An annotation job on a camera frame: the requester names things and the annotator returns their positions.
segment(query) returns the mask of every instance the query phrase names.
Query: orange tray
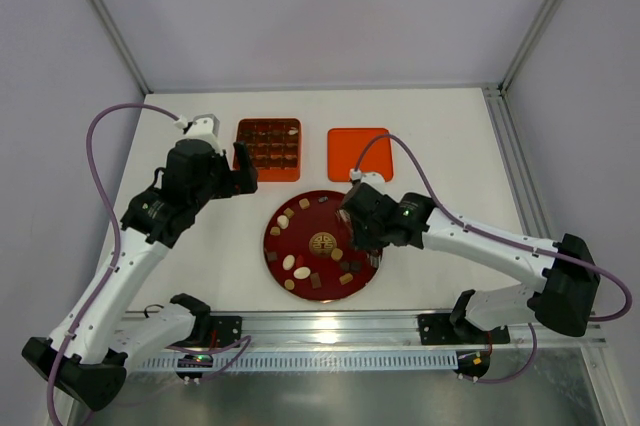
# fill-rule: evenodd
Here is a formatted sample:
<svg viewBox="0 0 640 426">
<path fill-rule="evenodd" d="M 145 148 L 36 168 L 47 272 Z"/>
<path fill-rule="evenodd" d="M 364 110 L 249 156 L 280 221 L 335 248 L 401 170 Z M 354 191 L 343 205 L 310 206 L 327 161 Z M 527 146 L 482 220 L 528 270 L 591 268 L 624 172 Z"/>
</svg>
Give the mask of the orange tray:
<svg viewBox="0 0 640 426">
<path fill-rule="evenodd" d="M 389 134 L 385 128 L 334 128 L 327 135 L 329 179 L 334 182 L 348 182 L 349 171 L 356 166 L 362 150 L 376 136 Z M 362 171 L 376 171 L 385 181 L 393 179 L 393 159 L 391 141 L 381 139 L 374 144 L 362 164 Z"/>
<path fill-rule="evenodd" d="M 244 141 L 258 181 L 293 182 L 300 179 L 300 121 L 295 118 L 243 119 L 236 141 Z M 234 157 L 233 168 L 238 169 Z"/>
</svg>

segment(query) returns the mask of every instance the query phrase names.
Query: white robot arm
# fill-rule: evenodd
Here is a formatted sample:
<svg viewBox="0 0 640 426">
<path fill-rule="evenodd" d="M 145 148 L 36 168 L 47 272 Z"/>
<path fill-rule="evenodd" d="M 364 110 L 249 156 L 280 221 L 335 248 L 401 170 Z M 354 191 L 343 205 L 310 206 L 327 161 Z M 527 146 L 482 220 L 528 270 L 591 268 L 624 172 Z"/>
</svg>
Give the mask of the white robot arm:
<svg viewBox="0 0 640 426">
<path fill-rule="evenodd" d="M 184 294 L 141 325 L 115 335 L 114 331 L 151 271 L 210 200 L 257 190 L 258 173 L 244 143 L 234 144 L 240 169 L 229 168 L 217 139 L 215 116 L 183 120 L 182 126 L 185 136 L 169 151 L 166 167 L 156 170 L 154 183 L 131 200 L 122 218 L 117 263 L 111 266 L 112 251 L 58 327 L 47 338 L 30 338 L 22 350 L 22 356 L 48 379 L 74 318 L 113 268 L 71 336 L 55 377 L 58 388 L 94 411 L 109 404 L 127 373 L 150 355 L 176 342 L 197 344 L 208 334 L 210 308 Z M 160 172 L 161 184 L 156 187 Z"/>
<path fill-rule="evenodd" d="M 495 291 L 463 292 L 450 316 L 463 341 L 483 337 L 486 331 L 509 324 L 539 321 L 567 335 L 583 336 L 599 285 L 599 276 L 566 261 L 537 254 L 559 252 L 593 264 L 583 240 L 566 234 L 562 242 L 515 235 L 484 226 L 463 215 L 453 222 L 431 198 L 407 193 L 400 203 L 384 195 L 377 173 L 352 171 L 353 188 L 341 206 L 352 227 L 354 246 L 364 250 L 389 244 L 444 251 L 507 274 L 521 284 Z M 493 233 L 499 243 L 469 231 L 464 225 Z M 526 243 L 532 252 L 506 244 Z"/>
</svg>

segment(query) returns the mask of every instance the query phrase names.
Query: gold emblem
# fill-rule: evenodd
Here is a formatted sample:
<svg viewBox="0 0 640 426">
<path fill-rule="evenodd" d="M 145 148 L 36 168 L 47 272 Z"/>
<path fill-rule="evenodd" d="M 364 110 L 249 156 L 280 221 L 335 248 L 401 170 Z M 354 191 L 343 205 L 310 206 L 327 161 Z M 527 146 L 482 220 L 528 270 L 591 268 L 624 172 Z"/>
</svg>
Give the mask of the gold emblem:
<svg viewBox="0 0 640 426">
<path fill-rule="evenodd" d="M 336 238 L 325 232 L 314 234 L 309 241 L 309 251 L 322 258 L 330 256 L 336 246 L 338 246 Z"/>
</svg>

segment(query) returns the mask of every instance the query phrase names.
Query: red plate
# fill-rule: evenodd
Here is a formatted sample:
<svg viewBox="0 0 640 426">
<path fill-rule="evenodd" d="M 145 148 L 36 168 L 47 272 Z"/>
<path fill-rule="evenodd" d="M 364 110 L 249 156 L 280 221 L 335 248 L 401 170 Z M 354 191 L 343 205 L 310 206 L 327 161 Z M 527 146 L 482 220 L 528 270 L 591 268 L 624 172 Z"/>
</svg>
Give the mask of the red plate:
<svg viewBox="0 0 640 426">
<path fill-rule="evenodd" d="M 307 199 L 310 203 L 308 209 L 302 209 L 299 201 Z M 346 298 L 364 288 L 376 274 L 382 252 L 376 256 L 370 256 L 363 251 L 355 251 L 351 248 L 351 234 L 349 228 L 339 220 L 336 211 L 344 194 L 337 191 L 309 191 L 300 194 L 280 206 L 269 220 L 264 234 L 264 257 L 271 275 L 284 289 L 284 282 L 291 279 L 295 287 L 290 293 L 312 301 L 334 301 Z M 271 235 L 271 228 L 277 226 L 277 218 L 290 208 L 294 215 L 289 221 L 287 229 L 280 231 L 279 236 Z M 330 254 L 334 248 L 343 251 L 339 261 L 334 261 Z M 269 261 L 268 253 L 276 253 L 277 259 Z M 293 255 L 296 259 L 303 256 L 304 266 L 311 273 L 318 273 L 322 286 L 317 289 L 311 287 L 311 279 L 295 279 L 293 272 L 296 266 L 289 271 L 282 267 L 282 261 L 287 255 Z M 349 271 L 353 280 L 345 285 L 340 284 L 340 277 L 346 274 L 340 267 L 340 263 L 360 262 L 359 272 Z"/>
</svg>

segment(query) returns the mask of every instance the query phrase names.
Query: gray wall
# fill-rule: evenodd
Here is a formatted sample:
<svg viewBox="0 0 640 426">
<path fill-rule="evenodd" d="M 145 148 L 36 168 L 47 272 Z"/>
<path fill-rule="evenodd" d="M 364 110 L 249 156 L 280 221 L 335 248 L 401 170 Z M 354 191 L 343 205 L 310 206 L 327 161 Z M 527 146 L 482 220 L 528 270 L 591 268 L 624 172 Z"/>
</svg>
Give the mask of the gray wall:
<svg viewBox="0 0 640 426">
<path fill-rule="evenodd" d="M 0 0 L 0 11 L 0 424 L 13 426 L 44 418 L 45 383 L 20 350 L 75 302 L 106 231 L 86 128 L 104 107 L 141 97 L 86 0 Z M 111 193 L 136 118 L 105 120 L 96 137 Z"/>
<path fill-rule="evenodd" d="M 640 0 L 565 0 L 510 93 L 559 230 L 640 298 Z M 603 284 L 598 310 L 620 295 Z M 640 308 L 607 326 L 640 398 Z"/>
<path fill-rule="evenodd" d="M 151 89 L 498 81 L 542 0 L 105 0 Z"/>
</svg>

